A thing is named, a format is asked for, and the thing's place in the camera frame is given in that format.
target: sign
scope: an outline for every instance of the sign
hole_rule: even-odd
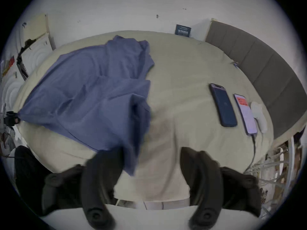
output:
[[[190,37],[191,27],[176,25],[175,34],[180,36]]]

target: wall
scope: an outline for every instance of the wall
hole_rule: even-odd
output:
[[[307,91],[303,48],[274,0],[33,0],[12,32],[6,55],[22,45],[21,24],[40,12],[48,14],[56,47],[120,30],[174,33],[176,24],[191,27],[191,37],[204,40],[210,19],[215,18],[271,46],[293,68]]]

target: phone case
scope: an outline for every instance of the phone case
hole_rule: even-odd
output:
[[[224,127],[237,126],[236,115],[225,88],[214,83],[210,83],[209,88],[216,104],[221,125]]]

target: wire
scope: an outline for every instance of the wire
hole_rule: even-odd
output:
[[[244,171],[244,173],[246,173],[246,171],[251,167],[251,165],[253,164],[254,159],[255,159],[255,154],[256,154],[256,135],[255,134],[251,135],[251,139],[253,140],[253,144],[254,144],[254,155],[253,155],[253,159],[251,160],[250,165],[247,167],[247,169]]]
[[[10,158],[10,159],[25,159],[22,157],[10,157],[10,156],[5,156],[5,155],[0,155],[1,157],[5,157],[5,158]]]

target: gray upholstered headboard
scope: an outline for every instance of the gray upholstered headboard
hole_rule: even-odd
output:
[[[271,47],[243,30],[217,21],[212,21],[206,42],[239,63],[270,113],[274,139],[303,116],[307,110],[305,90],[292,68]]]

